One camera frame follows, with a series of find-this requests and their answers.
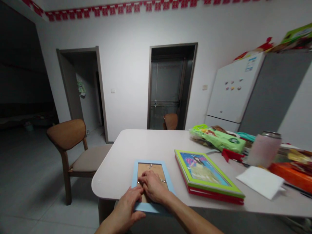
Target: hand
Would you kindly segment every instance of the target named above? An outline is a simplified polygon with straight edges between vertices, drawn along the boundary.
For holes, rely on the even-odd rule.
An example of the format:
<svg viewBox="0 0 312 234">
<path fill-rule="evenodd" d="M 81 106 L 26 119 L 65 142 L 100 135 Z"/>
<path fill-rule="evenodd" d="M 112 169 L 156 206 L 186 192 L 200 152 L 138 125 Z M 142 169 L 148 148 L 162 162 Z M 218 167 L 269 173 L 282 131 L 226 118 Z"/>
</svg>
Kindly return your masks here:
<svg viewBox="0 0 312 234">
<path fill-rule="evenodd" d="M 142 183 L 144 191 L 149 198 L 154 202 L 163 204 L 170 192 L 162 185 L 158 174 L 155 174 L 153 171 L 145 171 L 138 180 Z"/>
<path fill-rule="evenodd" d="M 129 187 L 121 197 L 114 211 L 108 217 L 109 224 L 113 228 L 112 233 L 125 233 L 136 221 L 145 218 L 145 213 L 141 211 L 133 213 L 135 202 L 142 199 L 142 193 L 143 188 Z"/>
</svg>

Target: chair seat cushion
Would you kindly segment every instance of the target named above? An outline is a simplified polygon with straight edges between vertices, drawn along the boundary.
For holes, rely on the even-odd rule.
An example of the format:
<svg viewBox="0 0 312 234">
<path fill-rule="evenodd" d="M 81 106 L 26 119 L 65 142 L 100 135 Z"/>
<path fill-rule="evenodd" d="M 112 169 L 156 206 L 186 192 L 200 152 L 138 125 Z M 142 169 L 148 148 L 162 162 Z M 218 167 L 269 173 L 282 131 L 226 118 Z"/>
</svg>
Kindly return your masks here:
<svg viewBox="0 0 312 234">
<path fill-rule="evenodd" d="M 87 149 L 72 165 L 74 172 L 96 172 L 113 144 Z"/>
</svg>

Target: red book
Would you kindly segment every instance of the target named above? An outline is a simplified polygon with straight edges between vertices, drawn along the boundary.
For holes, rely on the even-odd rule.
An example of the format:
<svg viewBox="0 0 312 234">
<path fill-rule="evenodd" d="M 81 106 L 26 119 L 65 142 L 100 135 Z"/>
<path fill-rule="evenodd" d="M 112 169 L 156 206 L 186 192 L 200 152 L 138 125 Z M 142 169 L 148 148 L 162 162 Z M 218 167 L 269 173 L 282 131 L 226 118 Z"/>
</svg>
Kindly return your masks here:
<svg viewBox="0 0 312 234">
<path fill-rule="evenodd" d="M 183 172 L 182 172 L 182 168 L 180 167 L 180 164 L 177 160 L 177 158 L 175 157 L 177 163 L 178 163 L 178 166 L 179 166 L 179 169 L 180 169 L 180 172 L 182 174 L 182 178 L 184 180 L 184 183 L 188 189 L 188 192 L 190 194 L 194 194 L 194 195 L 198 195 L 198 196 L 202 196 L 202 197 L 207 197 L 207 198 L 212 198 L 212 199 L 215 199 L 215 200 L 219 200 L 219 201 L 223 201 L 223 202 L 229 202 L 229 203 L 233 203 L 233 204 L 237 204 L 237 205 L 243 205 L 244 204 L 244 199 L 242 198 L 238 198 L 238 197 L 233 197 L 233 196 L 228 196 L 228 195 L 225 195 L 225 194 L 221 194 L 221 193 L 216 193 L 216 192 L 212 192 L 212 191 L 206 191 L 206 190 L 203 190 L 203 189 L 199 189 L 199 188 L 194 188 L 194 187 L 191 187 L 191 186 L 188 186 L 184 176 L 183 176 Z"/>
</svg>

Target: gray refrigerator side panel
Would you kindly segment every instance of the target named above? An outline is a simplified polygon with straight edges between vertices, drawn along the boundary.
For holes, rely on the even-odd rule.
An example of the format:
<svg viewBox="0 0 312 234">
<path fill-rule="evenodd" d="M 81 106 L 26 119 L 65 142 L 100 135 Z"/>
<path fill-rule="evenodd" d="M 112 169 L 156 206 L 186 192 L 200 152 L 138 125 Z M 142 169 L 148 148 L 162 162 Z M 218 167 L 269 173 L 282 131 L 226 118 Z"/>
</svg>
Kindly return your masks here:
<svg viewBox="0 0 312 234">
<path fill-rule="evenodd" d="M 268 53 L 239 131 L 255 136 L 262 131 L 276 132 L 311 61 L 312 53 Z"/>
</svg>

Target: green picture frame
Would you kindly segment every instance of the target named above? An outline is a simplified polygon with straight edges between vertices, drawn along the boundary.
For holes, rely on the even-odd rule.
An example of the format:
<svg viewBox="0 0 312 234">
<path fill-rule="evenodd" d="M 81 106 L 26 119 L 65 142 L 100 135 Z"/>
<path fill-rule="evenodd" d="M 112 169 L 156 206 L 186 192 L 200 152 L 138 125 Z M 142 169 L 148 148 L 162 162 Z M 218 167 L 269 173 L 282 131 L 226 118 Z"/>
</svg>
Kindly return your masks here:
<svg viewBox="0 0 312 234">
<path fill-rule="evenodd" d="M 198 155 L 200 157 L 204 157 L 207 159 L 207 161 L 214 167 L 214 169 L 223 177 L 223 179 L 228 183 L 228 186 L 221 185 L 221 184 L 216 184 L 216 183 L 211 183 L 199 179 L 194 179 L 189 172 L 189 169 L 187 165 L 185 164 L 183 157 L 181 153 L 187 153 L 187 154 L 192 154 L 192 155 Z M 212 192 L 217 192 L 233 197 L 238 197 L 238 198 L 245 198 L 245 195 L 239 190 L 239 188 L 218 168 L 218 166 L 204 153 L 198 153 L 198 152 L 190 152 L 190 151 L 184 151 L 184 150 L 175 150 L 175 155 L 177 157 L 178 163 L 181 165 L 183 168 L 183 174 L 184 177 L 186 178 L 186 182 L 188 186 L 198 188 L 198 189 L 203 189 L 203 190 L 208 190 Z"/>
</svg>

